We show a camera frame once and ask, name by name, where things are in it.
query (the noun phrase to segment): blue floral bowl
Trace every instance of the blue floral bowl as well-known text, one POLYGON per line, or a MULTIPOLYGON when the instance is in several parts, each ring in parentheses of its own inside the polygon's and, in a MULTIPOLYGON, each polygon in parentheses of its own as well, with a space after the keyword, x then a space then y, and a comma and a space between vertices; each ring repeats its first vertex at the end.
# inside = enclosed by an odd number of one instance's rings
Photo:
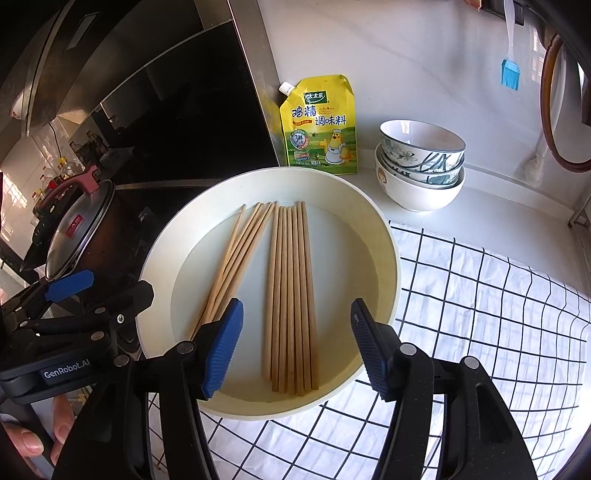
POLYGON ((429 189, 448 189, 456 185, 460 175, 460 170, 464 164, 462 160, 460 164, 452 170, 427 173, 393 165, 392 161, 384 153, 384 149, 382 148, 381 144, 376 147, 375 155, 380 164, 392 175, 398 177, 399 179, 406 180, 413 185, 423 186, 429 189))
POLYGON ((385 156, 397 167, 422 173, 458 168, 466 144, 455 133, 414 120, 389 120, 379 127, 385 156))

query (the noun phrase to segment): chopsticks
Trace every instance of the chopsticks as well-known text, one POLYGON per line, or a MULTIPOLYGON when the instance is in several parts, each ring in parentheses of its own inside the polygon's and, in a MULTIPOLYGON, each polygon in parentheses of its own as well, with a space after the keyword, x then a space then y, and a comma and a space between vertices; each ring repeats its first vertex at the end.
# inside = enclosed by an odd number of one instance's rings
POLYGON ((241 228, 242 205, 199 319, 219 320, 235 295, 267 222, 272 218, 262 374, 278 393, 319 388, 318 340, 306 204, 257 203, 241 228))
POLYGON ((275 392, 304 395, 319 388, 306 205, 279 207, 277 217, 267 284, 264 377, 270 375, 275 392))
POLYGON ((232 296, 236 293, 238 285, 240 285, 259 238, 275 207, 276 204, 273 203, 266 205, 257 203, 237 239, 236 232, 246 208, 245 205, 242 206, 226 247, 226 253, 210 290, 204 313, 197 321, 191 338, 195 336, 201 325, 219 320, 223 315, 232 296))

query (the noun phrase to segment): checkered cloth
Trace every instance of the checkered cloth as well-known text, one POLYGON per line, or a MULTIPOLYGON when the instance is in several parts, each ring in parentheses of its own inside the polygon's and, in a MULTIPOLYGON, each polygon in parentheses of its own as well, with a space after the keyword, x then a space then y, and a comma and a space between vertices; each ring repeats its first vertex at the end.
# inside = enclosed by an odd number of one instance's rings
MULTIPOLYGON (((578 407, 584 378, 589 298, 548 275, 484 249, 390 223, 402 258, 394 328, 403 342, 453 362, 473 355, 509 405, 538 477, 550 480, 578 407)), ((221 480, 364 480, 377 464, 394 402, 362 374, 322 405, 279 420, 238 421, 203 413, 221 480)), ((158 396, 150 438, 166 478, 158 396)), ((433 415, 423 478, 437 472, 443 395, 433 415)))

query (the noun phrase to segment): yellow pouch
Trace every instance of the yellow pouch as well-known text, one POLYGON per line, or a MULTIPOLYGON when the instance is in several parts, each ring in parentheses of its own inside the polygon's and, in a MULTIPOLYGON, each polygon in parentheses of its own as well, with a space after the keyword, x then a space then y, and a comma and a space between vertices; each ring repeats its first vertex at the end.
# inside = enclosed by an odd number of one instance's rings
POLYGON ((289 165, 357 173, 355 101, 344 75, 302 80, 280 113, 289 165))

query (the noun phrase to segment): stacked bowls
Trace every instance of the stacked bowls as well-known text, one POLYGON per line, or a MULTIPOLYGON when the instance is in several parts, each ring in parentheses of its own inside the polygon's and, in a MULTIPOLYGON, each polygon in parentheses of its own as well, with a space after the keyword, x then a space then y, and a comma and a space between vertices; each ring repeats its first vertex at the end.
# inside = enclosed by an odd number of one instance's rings
POLYGON ((460 137, 413 120, 389 120, 380 130, 376 175, 392 200, 407 210, 426 212, 457 196, 465 179, 466 144, 460 137))

